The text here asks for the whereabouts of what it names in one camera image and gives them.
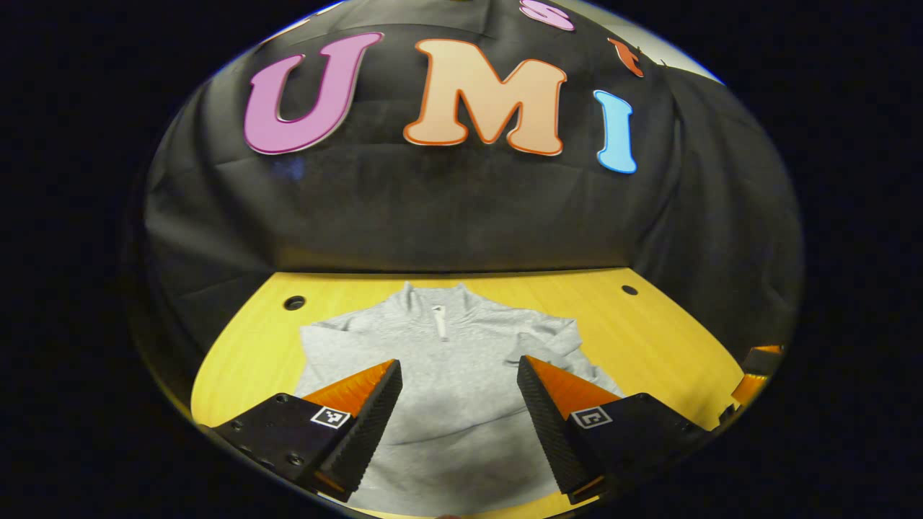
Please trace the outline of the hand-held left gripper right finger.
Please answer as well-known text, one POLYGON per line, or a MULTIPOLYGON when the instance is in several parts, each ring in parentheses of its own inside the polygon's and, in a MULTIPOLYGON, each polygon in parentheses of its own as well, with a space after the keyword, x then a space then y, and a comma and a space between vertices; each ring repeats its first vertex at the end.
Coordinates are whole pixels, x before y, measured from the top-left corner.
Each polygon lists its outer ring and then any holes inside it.
POLYGON ((518 362, 517 384, 571 505, 619 498, 711 439, 646 392, 620 397, 530 355, 518 362))

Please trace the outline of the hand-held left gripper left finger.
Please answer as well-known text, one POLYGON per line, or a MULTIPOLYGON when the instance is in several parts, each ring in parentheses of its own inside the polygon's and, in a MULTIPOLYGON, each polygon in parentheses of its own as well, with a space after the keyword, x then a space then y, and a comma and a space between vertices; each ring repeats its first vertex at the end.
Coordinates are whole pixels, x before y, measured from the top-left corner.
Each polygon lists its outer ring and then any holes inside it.
POLYGON ((296 396, 277 392, 198 427, 215 443, 297 489, 348 502, 359 489, 402 391, 388 359, 296 396))

